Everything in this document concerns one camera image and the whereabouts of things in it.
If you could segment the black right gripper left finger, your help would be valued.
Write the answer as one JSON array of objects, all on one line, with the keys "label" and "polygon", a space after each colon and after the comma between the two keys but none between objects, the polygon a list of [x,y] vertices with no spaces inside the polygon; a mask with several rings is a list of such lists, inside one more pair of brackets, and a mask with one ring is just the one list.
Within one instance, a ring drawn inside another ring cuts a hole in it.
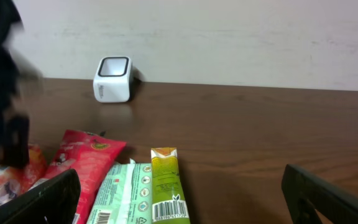
[{"label": "black right gripper left finger", "polygon": [[0,224],[72,223],[80,193],[78,174],[68,169],[1,205]]}]

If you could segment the orange tissue pack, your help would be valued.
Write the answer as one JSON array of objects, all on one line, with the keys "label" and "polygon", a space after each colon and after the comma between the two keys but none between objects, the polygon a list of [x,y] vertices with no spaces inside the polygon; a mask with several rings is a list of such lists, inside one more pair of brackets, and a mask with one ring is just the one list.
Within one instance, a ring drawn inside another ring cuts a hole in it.
[{"label": "orange tissue pack", "polygon": [[23,169],[0,165],[0,206],[26,193],[46,169],[43,152],[36,144],[29,144],[29,163]]}]

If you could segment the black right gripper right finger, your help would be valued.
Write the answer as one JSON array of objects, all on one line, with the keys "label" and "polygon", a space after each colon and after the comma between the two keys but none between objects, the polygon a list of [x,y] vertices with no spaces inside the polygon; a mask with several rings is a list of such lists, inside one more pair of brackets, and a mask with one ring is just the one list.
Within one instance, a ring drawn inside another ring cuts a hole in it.
[{"label": "black right gripper right finger", "polygon": [[358,223],[358,198],[299,166],[288,164],[282,192],[293,223],[321,223],[319,213],[332,223]]}]

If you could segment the red snack bag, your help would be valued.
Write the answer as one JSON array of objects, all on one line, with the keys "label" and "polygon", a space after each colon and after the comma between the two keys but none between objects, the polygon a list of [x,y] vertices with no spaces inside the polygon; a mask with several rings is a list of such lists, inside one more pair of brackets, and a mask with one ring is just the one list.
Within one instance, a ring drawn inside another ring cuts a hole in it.
[{"label": "red snack bag", "polygon": [[81,193],[79,202],[75,205],[73,223],[85,224],[102,181],[125,146],[123,141],[67,129],[45,175],[33,186],[36,187],[68,169],[76,170]]}]

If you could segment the green tea drink carton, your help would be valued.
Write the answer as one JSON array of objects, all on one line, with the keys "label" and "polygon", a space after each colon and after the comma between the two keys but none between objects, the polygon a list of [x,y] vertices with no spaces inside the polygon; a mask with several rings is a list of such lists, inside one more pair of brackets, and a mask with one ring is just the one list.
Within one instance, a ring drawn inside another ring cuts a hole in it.
[{"label": "green tea drink carton", "polygon": [[151,149],[152,222],[190,224],[175,147]]}]

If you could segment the mint wet wipes pack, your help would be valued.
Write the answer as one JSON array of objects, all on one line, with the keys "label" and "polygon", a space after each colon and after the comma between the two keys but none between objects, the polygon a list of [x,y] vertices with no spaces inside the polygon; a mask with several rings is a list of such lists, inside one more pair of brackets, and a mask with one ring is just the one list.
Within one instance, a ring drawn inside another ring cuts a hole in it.
[{"label": "mint wet wipes pack", "polygon": [[152,223],[150,164],[115,162],[104,178],[87,224]]}]

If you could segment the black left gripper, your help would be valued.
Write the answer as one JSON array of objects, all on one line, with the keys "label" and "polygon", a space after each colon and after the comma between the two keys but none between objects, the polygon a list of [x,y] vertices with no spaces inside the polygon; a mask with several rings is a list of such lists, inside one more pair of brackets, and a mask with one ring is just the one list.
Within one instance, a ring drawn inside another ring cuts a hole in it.
[{"label": "black left gripper", "polygon": [[35,76],[19,70],[6,42],[11,27],[21,22],[14,2],[0,0],[0,165],[20,169],[29,162],[30,119],[15,109],[14,101],[20,98],[19,80]]}]

